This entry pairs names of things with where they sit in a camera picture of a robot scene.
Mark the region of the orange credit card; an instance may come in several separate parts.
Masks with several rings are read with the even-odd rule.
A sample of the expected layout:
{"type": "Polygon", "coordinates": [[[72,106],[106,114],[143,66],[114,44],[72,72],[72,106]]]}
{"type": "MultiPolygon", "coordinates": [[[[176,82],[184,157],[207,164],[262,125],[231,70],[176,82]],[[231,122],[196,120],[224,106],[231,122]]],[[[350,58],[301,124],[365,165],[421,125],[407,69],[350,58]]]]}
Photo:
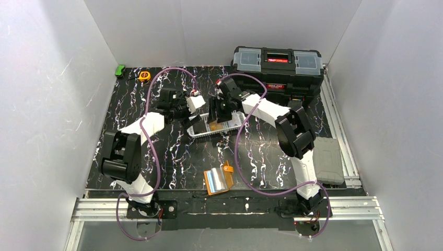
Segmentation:
{"type": "Polygon", "coordinates": [[[218,123],[216,120],[209,123],[209,128],[211,132],[219,131],[224,128],[222,123],[218,123]]]}

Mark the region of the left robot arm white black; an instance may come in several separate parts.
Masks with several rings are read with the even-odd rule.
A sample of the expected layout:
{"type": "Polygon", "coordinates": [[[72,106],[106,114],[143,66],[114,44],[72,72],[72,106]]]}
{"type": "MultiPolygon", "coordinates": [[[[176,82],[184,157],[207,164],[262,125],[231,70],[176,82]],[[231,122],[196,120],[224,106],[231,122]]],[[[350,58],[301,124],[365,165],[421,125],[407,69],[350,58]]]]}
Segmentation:
{"type": "Polygon", "coordinates": [[[192,115],[204,104],[203,96],[196,89],[190,93],[173,88],[162,89],[153,109],[147,114],[121,130],[105,132],[98,163],[100,172],[115,180],[131,200],[151,203],[154,189],[141,174],[143,144],[149,136],[175,120],[188,129],[200,120],[200,117],[192,118],[192,115]]]}

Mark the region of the white plastic basket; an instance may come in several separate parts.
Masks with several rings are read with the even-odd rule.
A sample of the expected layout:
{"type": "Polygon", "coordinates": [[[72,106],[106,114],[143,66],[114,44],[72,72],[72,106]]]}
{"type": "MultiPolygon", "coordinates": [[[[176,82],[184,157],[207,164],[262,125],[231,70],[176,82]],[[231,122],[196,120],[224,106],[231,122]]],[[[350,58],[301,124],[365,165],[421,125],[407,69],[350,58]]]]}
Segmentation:
{"type": "Polygon", "coordinates": [[[245,119],[245,115],[242,112],[233,112],[232,119],[225,122],[207,122],[208,113],[200,115],[200,121],[192,125],[187,129],[187,133],[190,137],[200,138],[217,133],[225,133],[240,128],[245,119]]]}

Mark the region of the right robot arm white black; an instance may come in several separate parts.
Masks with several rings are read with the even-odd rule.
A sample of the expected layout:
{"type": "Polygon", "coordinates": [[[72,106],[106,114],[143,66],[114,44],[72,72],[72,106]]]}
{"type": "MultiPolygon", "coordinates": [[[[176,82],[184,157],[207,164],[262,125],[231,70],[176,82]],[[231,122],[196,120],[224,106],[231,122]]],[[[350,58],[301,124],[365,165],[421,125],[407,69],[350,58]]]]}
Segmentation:
{"type": "Polygon", "coordinates": [[[295,209],[301,214],[310,214],[321,203],[321,187],[316,177],[313,161],[316,134],[303,107],[290,108],[278,105],[257,94],[242,90],[232,77],[223,77],[216,82],[217,96],[212,98],[210,121],[223,118],[234,111],[246,115],[245,121],[256,117],[277,131],[281,150],[289,157],[296,178],[296,187],[276,193],[283,196],[295,192],[295,209]]]}

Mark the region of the orange leather card holder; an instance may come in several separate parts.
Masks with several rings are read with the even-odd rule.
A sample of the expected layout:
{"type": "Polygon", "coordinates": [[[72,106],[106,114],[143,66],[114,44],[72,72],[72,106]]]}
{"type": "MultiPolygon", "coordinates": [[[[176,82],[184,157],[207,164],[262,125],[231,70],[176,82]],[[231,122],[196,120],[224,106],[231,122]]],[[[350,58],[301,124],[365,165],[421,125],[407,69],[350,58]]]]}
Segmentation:
{"type": "Polygon", "coordinates": [[[225,161],[222,167],[204,171],[204,179],[209,196],[229,191],[234,185],[234,168],[225,161]]]}

